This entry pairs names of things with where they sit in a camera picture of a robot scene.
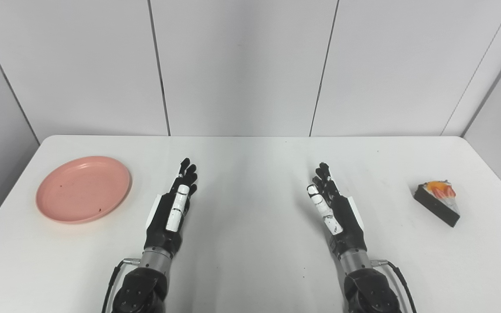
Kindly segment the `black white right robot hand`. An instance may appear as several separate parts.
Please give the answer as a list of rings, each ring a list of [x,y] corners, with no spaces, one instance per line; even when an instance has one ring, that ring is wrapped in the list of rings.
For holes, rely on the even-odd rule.
[[[366,252],[364,232],[353,212],[350,198],[340,194],[328,164],[320,163],[315,173],[307,192],[331,234],[332,253],[341,258],[348,252]]]

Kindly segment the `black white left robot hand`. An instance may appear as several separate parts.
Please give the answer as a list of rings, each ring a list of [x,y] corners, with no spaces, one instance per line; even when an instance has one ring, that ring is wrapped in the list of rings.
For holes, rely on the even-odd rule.
[[[182,227],[197,190],[197,167],[189,158],[180,163],[179,173],[169,192],[163,194],[147,226],[144,248],[163,248],[172,256],[182,244]]]

